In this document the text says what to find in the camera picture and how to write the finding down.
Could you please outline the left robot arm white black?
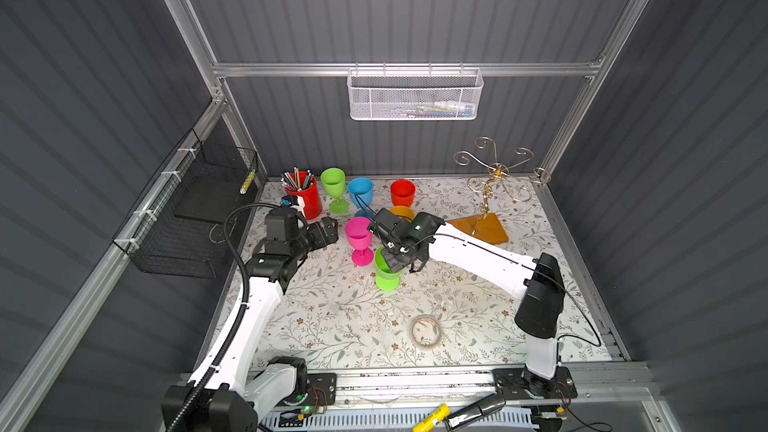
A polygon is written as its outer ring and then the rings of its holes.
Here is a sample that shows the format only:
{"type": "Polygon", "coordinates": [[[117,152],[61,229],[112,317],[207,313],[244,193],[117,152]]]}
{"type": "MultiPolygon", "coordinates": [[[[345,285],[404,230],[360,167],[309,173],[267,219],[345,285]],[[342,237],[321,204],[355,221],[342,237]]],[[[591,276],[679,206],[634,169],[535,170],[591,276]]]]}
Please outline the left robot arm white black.
{"type": "Polygon", "coordinates": [[[248,377],[261,336],[309,254],[335,244],[338,222],[309,222],[295,205],[265,204],[266,235],[249,260],[235,259],[240,295],[225,327],[188,382],[168,389],[161,411],[168,431],[263,431],[263,419],[309,380],[298,357],[275,357],[248,377]]]}

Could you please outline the green wine glass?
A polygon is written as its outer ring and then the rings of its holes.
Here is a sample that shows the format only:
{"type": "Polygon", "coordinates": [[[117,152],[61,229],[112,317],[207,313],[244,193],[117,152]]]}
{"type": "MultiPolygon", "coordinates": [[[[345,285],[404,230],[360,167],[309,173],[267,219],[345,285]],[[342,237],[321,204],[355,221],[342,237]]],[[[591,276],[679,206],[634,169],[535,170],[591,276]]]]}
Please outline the green wine glass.
{"type": "Polygon", "coordinates": [[[383,292],[396,290],[400,285],[401,271],[393,272],[383,258],[384,247],[379,247],[374,256],[374,265],[376,267],[375,282],[378,288],[383,292]]]}
{"type": "Polygon", "coordinates": [[[328,168],[321,174],[321,183],[331,197],[329,209],[333,214],[343,215],[348,211],[349,203],[343,198],[346,191],[346,175],[340,168],[328,168]]]}

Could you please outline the red wine glass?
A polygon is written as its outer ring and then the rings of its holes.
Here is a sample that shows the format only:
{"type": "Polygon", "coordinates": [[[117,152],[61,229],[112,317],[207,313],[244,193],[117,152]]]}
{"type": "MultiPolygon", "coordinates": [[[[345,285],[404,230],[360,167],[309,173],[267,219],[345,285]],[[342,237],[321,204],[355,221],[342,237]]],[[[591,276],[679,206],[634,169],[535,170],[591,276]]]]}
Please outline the red wine glass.
{"type": "Polygon", "coordinates": [[[399,179],[390,186],[391,199],[394,206],[411,207],[416,193],[416,186],[406,179],[399,179]]]}

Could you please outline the blue wine glass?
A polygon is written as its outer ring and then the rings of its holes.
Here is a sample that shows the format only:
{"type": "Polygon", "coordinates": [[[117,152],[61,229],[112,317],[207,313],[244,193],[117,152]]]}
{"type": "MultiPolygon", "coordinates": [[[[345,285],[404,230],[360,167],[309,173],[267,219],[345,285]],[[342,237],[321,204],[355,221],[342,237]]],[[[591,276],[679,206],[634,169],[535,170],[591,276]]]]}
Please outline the blue wine glass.
{"type": "Polygon", "coordinates": [[[348,192],[353,205],[358,209],[355,216],[373,219],[375,216],[371,207],[374,195],[373,182],[369,178],[355,178],[349,183],[348,192]]]}

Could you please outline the pink wine glass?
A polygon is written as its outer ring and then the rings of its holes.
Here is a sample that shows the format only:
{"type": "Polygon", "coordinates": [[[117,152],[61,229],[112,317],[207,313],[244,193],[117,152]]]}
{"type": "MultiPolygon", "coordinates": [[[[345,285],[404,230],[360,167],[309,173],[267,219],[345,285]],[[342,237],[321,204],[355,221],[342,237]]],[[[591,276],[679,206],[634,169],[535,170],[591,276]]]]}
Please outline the pink wine glass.
{"type": "Polygon", "coordinates": [[[370,220],[365,217],[355,217],[345,226],[345,234],[349,245],[353,248],[352,262],[359,267],[370,265],[374,260],[371,249],[373,234],[369,230],[370,220]]]}

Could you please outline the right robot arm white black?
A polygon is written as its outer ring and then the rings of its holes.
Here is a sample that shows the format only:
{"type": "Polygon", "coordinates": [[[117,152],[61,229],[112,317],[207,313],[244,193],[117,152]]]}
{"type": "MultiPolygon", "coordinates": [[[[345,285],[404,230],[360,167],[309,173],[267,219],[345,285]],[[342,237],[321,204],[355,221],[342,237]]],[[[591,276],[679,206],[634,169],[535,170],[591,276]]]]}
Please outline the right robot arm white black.
{"type": "Polygon", "coordinates": [[[412,221],[382,209],[368,230],[384,246],[382,256],[395,272],[419,272],[432,260],[447,263],[493,283],[519,302],[515,325],[525,334],[527,356],[516,385],[532,398],[564,398],[569,371],[561,365],[558,323],[567,291],[557,259],[506,251],[462,232],[430,213],[412,221]]]}

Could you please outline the gold rack with orange base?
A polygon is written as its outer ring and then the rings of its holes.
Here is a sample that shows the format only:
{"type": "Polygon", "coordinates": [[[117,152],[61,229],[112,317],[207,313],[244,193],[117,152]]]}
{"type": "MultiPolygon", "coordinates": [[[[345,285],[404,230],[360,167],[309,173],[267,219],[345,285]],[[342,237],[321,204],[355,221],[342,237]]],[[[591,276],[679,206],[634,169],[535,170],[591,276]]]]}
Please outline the gold rack with orange base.
{"type": "Polygon", "coordinates": [[[528,202],[533,197],[531,187],[548,185],[552,180],[552,174],[546,168],[537,166],[533,168],[532,176],[513,175],[513,170],[528,164],[535,157],[534,152],[526,147],[517,147],[514,150],[518,160],[508,166],[499,160],[497,144],[492,138],[481,136],[474,141],[474,144],[477,150],[490,149],[493,160],[488,163],[472,152],[460,150],[455,153],[454,161],[462,167],[476,163],[484,168],[483,175],[470,176],[466,181],[467,187],[482,198],[480,212],[475,216],[452,220],[451,224],[460,231],[491,245],[504,244],[509,241],[509,237],[501,219],[491,210],[491,200],[501,193],[511,199],[514,204],[528,202]]]}

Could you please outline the yellow wine glass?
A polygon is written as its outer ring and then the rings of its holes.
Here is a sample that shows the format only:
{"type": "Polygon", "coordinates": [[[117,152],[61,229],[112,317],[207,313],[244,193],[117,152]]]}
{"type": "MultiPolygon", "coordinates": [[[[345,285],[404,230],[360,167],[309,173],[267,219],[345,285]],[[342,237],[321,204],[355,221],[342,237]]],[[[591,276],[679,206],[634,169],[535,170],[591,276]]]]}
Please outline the yellow wine glass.
{"type": "Polygon", "coordinates": [[[397,217],[406,219],[408,222],[412,222],[415,218],[414,211],[406,206],[394,206],[390,208],[390,211],[397,217]]]}

